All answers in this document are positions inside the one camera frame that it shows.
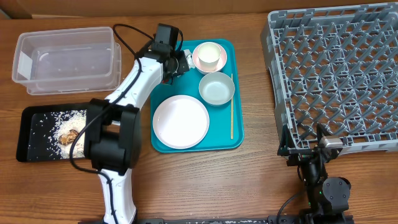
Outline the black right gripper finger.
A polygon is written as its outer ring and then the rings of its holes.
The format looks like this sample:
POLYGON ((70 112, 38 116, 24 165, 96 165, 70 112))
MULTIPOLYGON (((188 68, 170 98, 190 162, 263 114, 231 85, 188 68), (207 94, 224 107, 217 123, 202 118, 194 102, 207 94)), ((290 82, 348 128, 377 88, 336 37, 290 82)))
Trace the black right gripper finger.
POLYGON ((280 139, 279 148, 277 151, 278 156, 289 156, 290 150, 294 147, 294 142, 290 135, 290 129, 285 124, 282 127, 282 135, 280 139))
POLYGON ((321 143, 322 137, 331 136, 331 135, 332 135, 332 133, 329 132, 323 124, 317 123, 317 141, 318 141, 318 146, 323 146, 323 144, 321 143))

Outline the grey-green bowl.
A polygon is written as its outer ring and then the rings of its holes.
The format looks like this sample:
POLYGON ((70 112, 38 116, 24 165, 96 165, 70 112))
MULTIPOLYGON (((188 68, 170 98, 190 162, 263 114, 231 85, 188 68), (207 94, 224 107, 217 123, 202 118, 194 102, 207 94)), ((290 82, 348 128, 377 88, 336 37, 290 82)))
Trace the grey-green bowl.
POLYGON ((235 93, 233 79, 222 72, 205 75, 199 82, 198 91, 201 98, 212 106, 221 106, 231 101, 235 93))

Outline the white tissue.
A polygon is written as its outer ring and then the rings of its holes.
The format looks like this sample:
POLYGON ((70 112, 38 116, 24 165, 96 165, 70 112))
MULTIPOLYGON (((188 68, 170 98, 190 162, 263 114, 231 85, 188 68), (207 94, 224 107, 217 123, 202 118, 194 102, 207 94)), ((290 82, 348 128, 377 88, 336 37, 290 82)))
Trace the white tissue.
POLYGON ((193 62, 193 54, 191 53, 191 51, 188 50, 188 49, 185 49, 183 52, 184 52, 185 58, 187 60, 188 67, 189 68, 196 68, 196 66, 195 66, 195 64, 193 62))

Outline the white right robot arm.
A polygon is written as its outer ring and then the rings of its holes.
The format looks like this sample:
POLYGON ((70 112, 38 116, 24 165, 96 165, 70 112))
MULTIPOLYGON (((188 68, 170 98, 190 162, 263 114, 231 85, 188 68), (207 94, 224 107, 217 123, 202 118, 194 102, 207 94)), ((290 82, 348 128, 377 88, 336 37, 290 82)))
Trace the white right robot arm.
POLYGON ((297 167, 304 189, 282 204, 275 217, 276 223, 354 223, 352 216, 345 215, 349 209, 351 183, 344 177, 329 177, 325 167, 339 156, 342 149, 342 140, 322 124, 317 124, 317 144, 313 148, 294 149, 289 128, 283 126, 277 154, 287 158, 288 166, 297 167), (284 208, 304 193, 309 207, 299 211, 298 215, 283 215, 284 208))

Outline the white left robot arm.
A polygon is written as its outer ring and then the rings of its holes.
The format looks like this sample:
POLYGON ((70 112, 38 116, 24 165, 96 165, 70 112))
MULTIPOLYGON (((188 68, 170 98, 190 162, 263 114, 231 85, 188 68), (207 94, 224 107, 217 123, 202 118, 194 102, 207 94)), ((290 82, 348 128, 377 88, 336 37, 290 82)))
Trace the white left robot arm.
POLYGON ((99 176, 105 213, 100 223, 136 223, 137 208, 132 197, 132 170, 142 146, 141 109, 152 90, 172 81, 193 67, 192 56, 182 50, 183 32, 159 24, 156 33, 138 52, 125 80, 104 100, 92 99, 86 125, 71 144, 73 151, 81 138, 85 158, 92 168, 71 165, 99 176))

